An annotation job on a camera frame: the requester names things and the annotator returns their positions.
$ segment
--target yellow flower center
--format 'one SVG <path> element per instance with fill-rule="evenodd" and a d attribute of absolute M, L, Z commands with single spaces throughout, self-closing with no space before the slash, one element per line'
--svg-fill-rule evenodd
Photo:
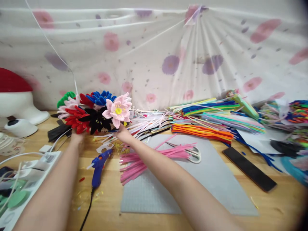
<path fill-rule="evenodd" d="M 115 113 L 116 113 L 117 115 L 122 114 L 122 109 L 118 107 L 118 108 L 115 110 Z"/>

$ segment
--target scissor handle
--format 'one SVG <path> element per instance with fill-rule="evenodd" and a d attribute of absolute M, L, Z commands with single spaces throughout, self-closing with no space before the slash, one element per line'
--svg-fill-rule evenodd
<path fill-rule="evenodd" d="M 190 159 L 190 158 L 188 158 L 188 160 L 189 160 L 190 162 L 194 163 L 194 164 L 198 164 L 198 163 L 201 162 L 201 153 L 200 153 L 199 149 L 196 148 L 196 147 L 194 147 L 194 150 L 195 150 L 195 151 L 186 151 L 186 152 L 188 152 L 189 154 L 191 154 L 193 157 L 196 157 L 197 160 L 192 160 L 192 159 Z"/>

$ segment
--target floral fabric backdrop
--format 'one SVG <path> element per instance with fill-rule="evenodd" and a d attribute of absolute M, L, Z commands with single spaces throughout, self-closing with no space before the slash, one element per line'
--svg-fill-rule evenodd
<path fill-rule="evenodd" d="M 251 103 L 307 99 L 307 21 L 204 5 L 183 10 L 32 9 L 79 93 L 129 92 L 163 109 L 239 89 Z M 29 9 L 0 6 L 0 67 L 24 77 L 40 109 L 75 91 Z"/>

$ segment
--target scissors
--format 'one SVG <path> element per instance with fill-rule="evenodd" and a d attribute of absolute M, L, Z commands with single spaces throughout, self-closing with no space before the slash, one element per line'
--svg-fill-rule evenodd
<path fill-rule="evenodd" d="M 172 147 L 177 147 L 178 145 L 175 145 L 175 144 L 171 144 L 169 142 L 166 142 L 167 144 L 169 144 L 170 146 Z M 192 159 L 189 159 L 188 160 L 194 164 L 198 164 L 201 162 L 201 153 L 199 151 L 199 149 L 197 149 L 196 147 L 194 147 L 194 151 L 190 150 L 190 149 L 185 149 L 185 151 L 189 154 L 191 154 L 193 157 L 197 158 L 197 160 L 192 160 Z"/>

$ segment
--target power strip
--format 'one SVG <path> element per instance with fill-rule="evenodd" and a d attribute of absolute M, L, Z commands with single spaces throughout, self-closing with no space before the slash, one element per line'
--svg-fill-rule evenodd
<path fill-rule="evenodd" d="M 9 200 L 7 209 L 0 218 L 0 231 L 11 231 L 14 228 L 22 211 L 58 162 L 61 155 L 61 151 L 56 151 L 49 153 L 40 160 L 26 162 L 18 179 L 18 181 L 26 183 L 24 186 L 21 184 L 21 186 L 17 187 Z"/>

